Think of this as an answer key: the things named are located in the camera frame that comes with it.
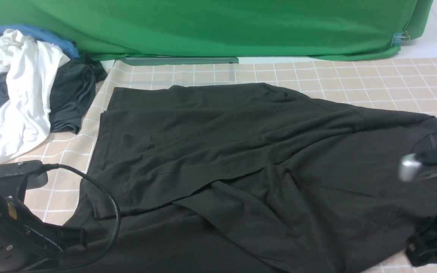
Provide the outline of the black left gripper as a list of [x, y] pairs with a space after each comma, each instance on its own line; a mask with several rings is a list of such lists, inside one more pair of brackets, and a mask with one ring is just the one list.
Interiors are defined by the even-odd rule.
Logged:
[[46, 224], [18, 197], [0, 194], [0, 273], [26, 271], [87, 249], [83, 228]]

